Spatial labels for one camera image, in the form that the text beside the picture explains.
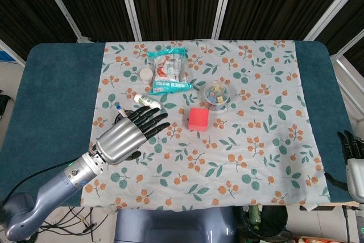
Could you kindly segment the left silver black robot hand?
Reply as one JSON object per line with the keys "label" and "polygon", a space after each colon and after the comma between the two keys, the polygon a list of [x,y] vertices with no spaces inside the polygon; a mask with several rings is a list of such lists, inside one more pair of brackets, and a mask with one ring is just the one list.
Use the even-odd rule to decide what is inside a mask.
{"label": "left silver black robot hand", "polygon": [[149,139],[169,127],[164,122],[167,113],[158,114],[159,108],[142,106],[127,111],[119,120],[96,140],[92,151],[107,164],[118,164],[131,157]]}

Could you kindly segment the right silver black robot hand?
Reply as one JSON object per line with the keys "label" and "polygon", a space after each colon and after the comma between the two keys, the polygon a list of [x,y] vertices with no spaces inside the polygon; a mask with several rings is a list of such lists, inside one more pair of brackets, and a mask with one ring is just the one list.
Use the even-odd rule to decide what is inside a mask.
{"label": "right silver black robot hand", "polygon": [[363,204],[363,139],[349,131],[337,132],[345,160],[347,182],[335,180],[329,173],[325,178],[335,187],[349,193],[350,197]]}

